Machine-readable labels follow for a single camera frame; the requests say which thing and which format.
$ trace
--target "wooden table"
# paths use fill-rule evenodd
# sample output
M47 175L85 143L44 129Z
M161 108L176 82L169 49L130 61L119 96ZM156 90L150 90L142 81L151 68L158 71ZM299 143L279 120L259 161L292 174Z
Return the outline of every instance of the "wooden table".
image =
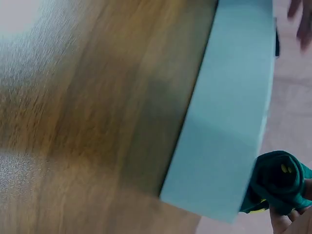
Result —
M194 233L157 196L215 0L25 2L0 23L0 232Z

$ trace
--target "dark green cloth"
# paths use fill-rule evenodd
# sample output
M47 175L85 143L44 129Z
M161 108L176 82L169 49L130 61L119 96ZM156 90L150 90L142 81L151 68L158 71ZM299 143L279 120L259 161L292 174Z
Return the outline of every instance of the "dark green cloth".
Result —
M305 178L312 178L312 171L285 151L259 156L240 211L268 209L271 204L281 215L288 215L312 205L302 197Z

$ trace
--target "beige floor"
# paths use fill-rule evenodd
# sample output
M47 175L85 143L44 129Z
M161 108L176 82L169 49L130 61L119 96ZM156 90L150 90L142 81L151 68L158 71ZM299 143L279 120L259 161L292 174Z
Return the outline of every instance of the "beige floor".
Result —
M295 38L300 16L287 20L288 0L275 0L281 41L270 116L262 152L283 149L312 168L312 48L300 53ZM271 234L268 212L240 214L233 225L202 218L197 234Z

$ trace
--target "hand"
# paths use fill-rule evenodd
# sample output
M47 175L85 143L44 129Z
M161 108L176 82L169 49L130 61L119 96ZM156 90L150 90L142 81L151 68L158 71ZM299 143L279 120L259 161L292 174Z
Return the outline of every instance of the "hand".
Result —
M300 41L301 49L306 50L312 41L312 0L291 0L288 18L294 18L301 2L303 3L303 11L297 38Z
M312 179L306 179L304 198L312 200ZM279 215L270 207L271 223L274 234L309 234L312 233L312 207L300 212L293 210L288 216Z

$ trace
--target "light blue foam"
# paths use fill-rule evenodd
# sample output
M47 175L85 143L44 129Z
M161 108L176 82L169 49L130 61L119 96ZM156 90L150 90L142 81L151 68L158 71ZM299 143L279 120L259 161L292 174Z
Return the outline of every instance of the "light blue foam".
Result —
M259 152L274 58L272 0L220 0L161 200L233 221Z

